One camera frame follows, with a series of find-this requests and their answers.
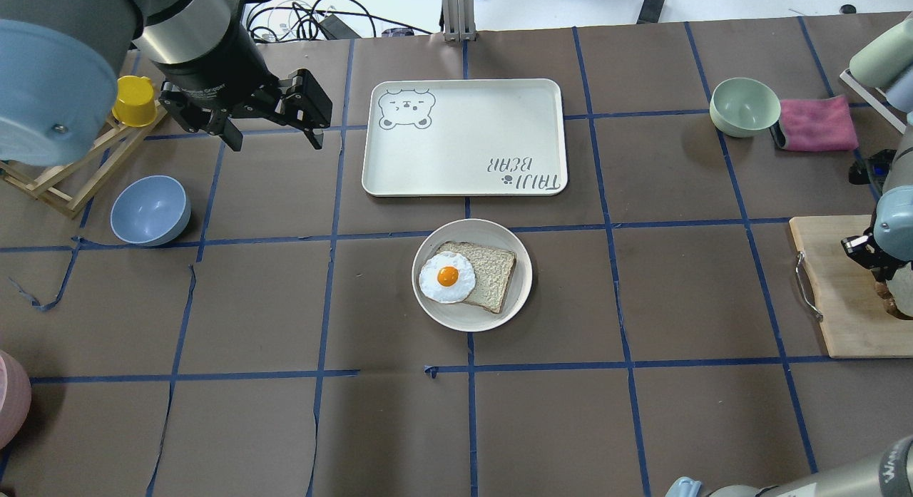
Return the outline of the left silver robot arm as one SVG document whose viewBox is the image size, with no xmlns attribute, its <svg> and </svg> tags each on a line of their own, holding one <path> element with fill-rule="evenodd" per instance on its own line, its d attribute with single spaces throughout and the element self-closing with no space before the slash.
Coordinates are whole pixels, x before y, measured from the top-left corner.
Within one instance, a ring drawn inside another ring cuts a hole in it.
<svg viewBox="0 0 913 497">
<path fill-rule="evenodd" d="M 307 69 L 271 74 L 242 25 L 246 4 L 268 1 L 1 0 L 2 160 L 88 155 L 130 48 L 164 75 L 160 103 L 185 132 L 240 150 L 233 120 L 265 119 L 322 148 L 332 101 Z"/>
</svg>

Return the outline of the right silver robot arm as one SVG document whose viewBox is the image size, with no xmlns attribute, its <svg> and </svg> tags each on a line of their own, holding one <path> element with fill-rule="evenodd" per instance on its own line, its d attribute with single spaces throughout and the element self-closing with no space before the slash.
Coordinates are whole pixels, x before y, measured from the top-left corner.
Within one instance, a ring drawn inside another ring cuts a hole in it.
<svg viewBox="0 0 913 497">
<path fill-rule="evenodd" d="M 861 236 L 844 238 L 842 250 L 877 282 L 886 283 L 912 260 L 911 120 L 896 149 L 855 162 L 848 179 L 854 185 L 876 185 L 879 195 L 869 227 Z"/>
</svg>

